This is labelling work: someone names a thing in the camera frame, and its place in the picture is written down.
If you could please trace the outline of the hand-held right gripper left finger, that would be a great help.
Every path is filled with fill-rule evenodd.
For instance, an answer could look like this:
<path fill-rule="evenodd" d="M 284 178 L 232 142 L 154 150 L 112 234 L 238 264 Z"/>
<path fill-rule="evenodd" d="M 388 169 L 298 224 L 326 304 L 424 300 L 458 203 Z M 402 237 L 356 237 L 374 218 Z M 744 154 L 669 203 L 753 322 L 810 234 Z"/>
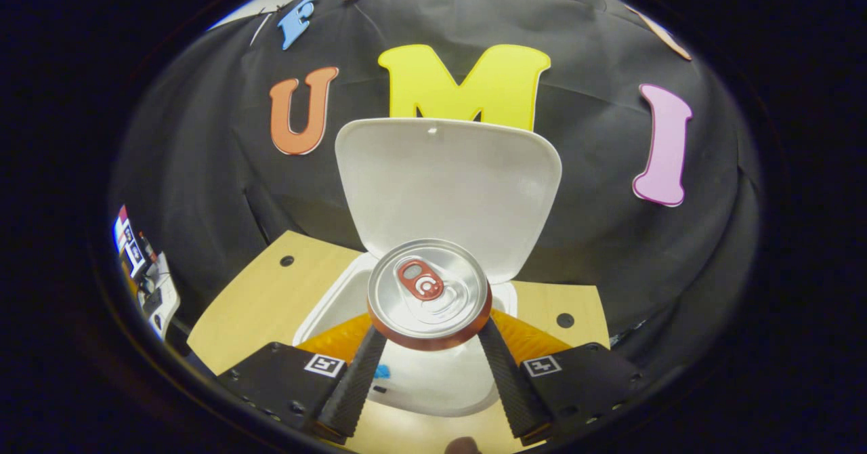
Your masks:
<path fill-rule="evenodd" d="M 386 343 L 362 313 L 296 346 L 267 343 L 219 383 L 264 416 L 343 445 L 355 436 Z"/>

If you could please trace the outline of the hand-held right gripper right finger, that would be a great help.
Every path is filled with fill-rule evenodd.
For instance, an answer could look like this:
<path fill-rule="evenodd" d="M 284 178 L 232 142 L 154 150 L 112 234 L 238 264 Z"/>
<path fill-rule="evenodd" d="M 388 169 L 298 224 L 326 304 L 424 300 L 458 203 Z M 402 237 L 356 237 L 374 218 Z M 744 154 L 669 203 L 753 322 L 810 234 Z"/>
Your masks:
<path fill-rule="evenodd" d="M 524 445 L 590 432 L 644 389 L 642 371 L 604 345 L 572 347 L 508 313 L 492 311 L 478 338 Z"/>

